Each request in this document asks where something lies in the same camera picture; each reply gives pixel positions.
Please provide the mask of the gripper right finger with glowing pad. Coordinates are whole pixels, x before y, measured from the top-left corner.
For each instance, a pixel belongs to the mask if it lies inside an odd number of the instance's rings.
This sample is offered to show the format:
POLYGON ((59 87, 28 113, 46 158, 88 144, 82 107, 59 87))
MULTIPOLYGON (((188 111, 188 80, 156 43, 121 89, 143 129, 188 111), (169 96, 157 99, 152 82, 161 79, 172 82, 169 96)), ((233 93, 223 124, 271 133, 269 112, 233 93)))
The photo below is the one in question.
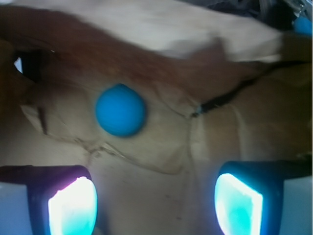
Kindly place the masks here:
POLYGON ((226 162, 214 189, 225 235, 311 235, 310 161, 226 162))

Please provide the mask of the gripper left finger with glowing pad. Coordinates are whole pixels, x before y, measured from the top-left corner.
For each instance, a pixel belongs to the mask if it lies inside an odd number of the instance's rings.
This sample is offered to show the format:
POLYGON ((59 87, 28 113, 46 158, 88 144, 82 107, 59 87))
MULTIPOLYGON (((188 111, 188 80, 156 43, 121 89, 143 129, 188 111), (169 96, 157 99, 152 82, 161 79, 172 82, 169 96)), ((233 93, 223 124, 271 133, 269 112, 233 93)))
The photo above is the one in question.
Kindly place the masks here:
POLYGON ((97 210, 96 187, 82 165, 0 168, 2 235, 90 235, 97 210))

